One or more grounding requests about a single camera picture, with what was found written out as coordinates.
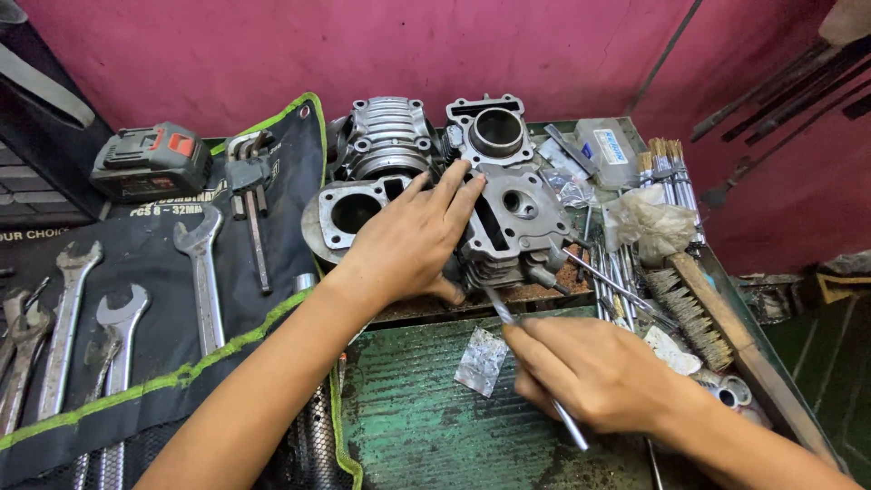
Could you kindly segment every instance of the pink wall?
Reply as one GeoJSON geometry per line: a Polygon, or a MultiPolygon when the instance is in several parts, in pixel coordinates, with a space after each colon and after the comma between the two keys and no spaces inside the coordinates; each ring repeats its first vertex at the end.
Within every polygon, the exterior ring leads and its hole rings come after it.
{"type": "MultiPolygon", "coordinates": [[[[698,120],[803,49],[831,2],[706,0],[633,113],[642,134],[687,140],[698,120]]],[[[170,119],[209,136],[309,90],[328,118],[354,99],[403,95],[440,125],[446,104],[483,92],[517,95],[532,121],[620,115],[691,3],[20,0],[111,125],[170,119]]],[[[871,248],[871,228],[855,226],[855,206],[868,207],[854,178],[868,145],[845,150],[835,137],[859,143],[861,124],[829,116],[730,193],[707,223],[727,269],[779,272],[871,248]],[[851,209],[852,219],[834,219],[851,209]]],[[[716,136],[687,148],[699,190],[744,154],[716,136]]]]}

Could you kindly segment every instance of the hand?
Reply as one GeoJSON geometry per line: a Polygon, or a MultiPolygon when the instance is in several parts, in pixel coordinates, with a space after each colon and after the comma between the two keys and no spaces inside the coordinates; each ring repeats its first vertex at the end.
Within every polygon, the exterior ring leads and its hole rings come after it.
{"type": "Polygon", "coordinates": [[[469,163],[458,160],[431,191],[429,174],[415,177],[393,202],[372,217],[326,280],[341,277],[381,307],[404,297],[433,294],[453,304],[463,292],[442,276],[442,267],[463,235],[484,176],[463,184],[469,163]]]}
{"type": "Polygon", "coordinates": [[[533,319],[523,327],[505,325],[503,333],[519,361],[515,390],[554,419],[552,398],[597,432],[658,435],[682,408],[714,400],[612,323],[533,319]]]}

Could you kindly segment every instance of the keihin label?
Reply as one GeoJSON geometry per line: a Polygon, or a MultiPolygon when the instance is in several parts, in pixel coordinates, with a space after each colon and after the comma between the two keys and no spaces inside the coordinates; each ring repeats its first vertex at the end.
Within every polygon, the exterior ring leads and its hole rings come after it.
{"type": "Polygon", "coordinates": [[[617,137],[610,129],[597,129],[593,131],[598,144],[602,147],[604,157],[610,165],[624,165],[629,163],[620,144],[617,143],[617,137]]]}

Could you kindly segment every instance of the wrench set pouch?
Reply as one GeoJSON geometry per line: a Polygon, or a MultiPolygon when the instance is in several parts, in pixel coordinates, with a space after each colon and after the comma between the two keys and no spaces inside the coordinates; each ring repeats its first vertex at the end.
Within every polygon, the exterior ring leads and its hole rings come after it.
{"type": "MultiPolygon", "coordinates": [[[[40,312],[58,306],[64,277],[56,257],[71,243],[70,256],[87,255],[99,242],[103,257],[84,279],[60,413],[40,417],[52,344],[46,338],[30,370],[18,428],[0,437],[0,488],[131,488],[186,418],[307,294],[293,291],[296,276],[317,272],[302,238],[300,218],[323,182],[325,130],[320,101],[312,93],[304,94],[247,133],[259,129],[275,135],[267,147],[273,177],[265,190],[270,212],[260,220],[271,278],[269,295],[261,292],[248,226],[232,218],[223,145],[212,151],[213,172],[203,194],[116,207],[106,221],[12,251],[17,275],[4,294],[14,289],[32,291],[48,276],[48,286],[38,299],[40,312]],[[177,222],[188,232],[195,230],[204,220],[202,209],[208,202],[224,217],[213,243],[213,266],[226,345],[203,356],[192,260],[176,248],[173,230],[177,222]],[[136,298],[147,303],[143,297],[150,299],[150,305],[137,310],[140,319],[127,340],[132,353],[130,388],[98,398],[95,393],[101,390],[95,391],[95,386],[106,366],[99,362],[100,353],[111,343],[106,324],[112,321],[105,312],[129,310],[136,306],[131,306],[136,298]],[[114,458],[108,465],[101,461],[107,457],[114,458]]],[[[63,313],[51,315],[48,336],[57,331],[56,316],[63,313]]],[[[9,341],[2,339],[0,345],[9,341]]],[[[114,369],[116,361],[111,362],[114,369]]],[[[9,383],[6,378],[10,376],[4,377],[0,389],[9,383]]],[[[337,385],[336,369],[331,381],[337,385]]],[[[107,387],[106,392],[113,391],[107,387]]],[[[335,432],[341,437],[338,405],[332,406],[339,401],[336,392],[334,388],[327,407],[338,421],[335,432]]],[[[319,403],[322,410],[324,400],[319,403]]],[[[334,445],[301,438],[305,423],[294,422],[257,487],[309,488],[312,473],[324,470],[322,465],[309,465],[307,458],[334,445]]],[[[343,449],[334,455],[335,487],[359,487],[359,465],[343,449]]]]}

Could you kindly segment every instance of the green workbench surface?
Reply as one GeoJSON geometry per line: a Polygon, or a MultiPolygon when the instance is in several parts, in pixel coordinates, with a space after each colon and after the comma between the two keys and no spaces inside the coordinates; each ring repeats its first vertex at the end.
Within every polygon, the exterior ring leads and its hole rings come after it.
{"type": "MultiPolygon", "coordinates": [[[[525,316],[595,316],[584,307],[525,316]]],[[[638,435],[596,435],[581,453],[562,424],[514,393],[506,357],[485,398],[454,381],[476,326],[497,318],[366,332],[348,349],[344,433],[364,488],[652,488],[638,435]]],[[[708,488],[682,456],[658,451],[665,488],[708,488]]]]}

